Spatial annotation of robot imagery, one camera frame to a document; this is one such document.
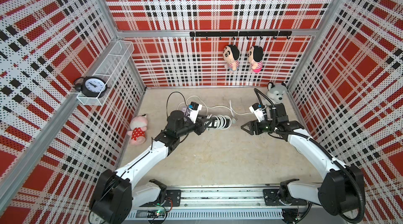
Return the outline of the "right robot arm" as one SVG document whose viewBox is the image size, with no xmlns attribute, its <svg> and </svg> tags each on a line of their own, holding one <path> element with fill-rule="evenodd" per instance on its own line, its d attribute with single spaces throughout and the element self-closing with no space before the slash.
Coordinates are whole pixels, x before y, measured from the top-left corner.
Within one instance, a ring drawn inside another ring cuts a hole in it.
<svg viewBox="0 0 403 224">
<path fill-rule="evenodd" d="M 298 200 L 307 202 L 308 208 L 318 205 L 351 224 L 364 219 L 366 199 L 361 169 L 340 161 L 315 141 L 302 124 L 290 121 L 283 104 L 264 107 L 255 103 L 249 110 L 256 120 L 244 124 L 242 130 L 250 135 L 277 134 L 303 155 L 323 179 L 319 183 L 304 183 L 299 179 L 283 181 L 274 201 L 286 206 Z"/>
</svg>

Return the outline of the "black power strip with cord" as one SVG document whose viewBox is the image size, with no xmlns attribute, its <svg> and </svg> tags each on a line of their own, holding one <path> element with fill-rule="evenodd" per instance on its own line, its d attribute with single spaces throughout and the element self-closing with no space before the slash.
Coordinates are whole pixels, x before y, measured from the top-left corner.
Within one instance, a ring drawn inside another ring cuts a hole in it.
<svg viewBox="0 0 403 224">
<path fill-rule="evenodd" d="M 230 117 L 228 115 L 216 115 L 216 116 L 220 118 L 219 121 L 216 121 L 220 124 L 220 129 L 218 130 L 227 130 L 237 122 L 236 118 Z"/>
</svg>

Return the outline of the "purple power strip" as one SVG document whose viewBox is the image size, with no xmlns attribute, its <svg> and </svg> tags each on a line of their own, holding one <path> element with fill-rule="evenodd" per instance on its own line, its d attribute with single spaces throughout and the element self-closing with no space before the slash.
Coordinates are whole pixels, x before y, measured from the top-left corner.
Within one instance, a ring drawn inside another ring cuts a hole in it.
<svg viewBox="0 0 403 224">
<path fill-rule="evenodd" d="M 184 113 L 184 115 L 189 114 L 189 109 L 188 109 L 188 106 L 186 106 L 186 105 L 182 106 L 179 110 L 182 111 Z"/>
</svg>

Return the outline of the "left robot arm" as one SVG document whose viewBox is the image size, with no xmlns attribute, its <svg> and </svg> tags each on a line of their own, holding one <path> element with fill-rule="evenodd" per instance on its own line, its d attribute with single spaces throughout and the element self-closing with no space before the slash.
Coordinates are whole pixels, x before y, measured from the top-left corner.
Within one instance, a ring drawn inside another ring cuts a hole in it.
<svg viewBox="0 0 403 224">
<path fill-rule="evenodd" d="M 209 127 L 217 126 L 217 121 L 213 116 L 191 119 L 182 111 L 173 111 L 167 117 L 165 129 L 147 150 L 125 166 L 115 171 L 107 169 L 100 175 L 89 204 L 88 218 L 98 217 L 103 223 L 121 224 L 134 207 L 162 206 L 167 198 L 167 186 L 156 179 L 142 186 L 138 185 L 139 181 L 177 148 L 181 137 L 190 133 L 200 135 Z"/>
</svg>

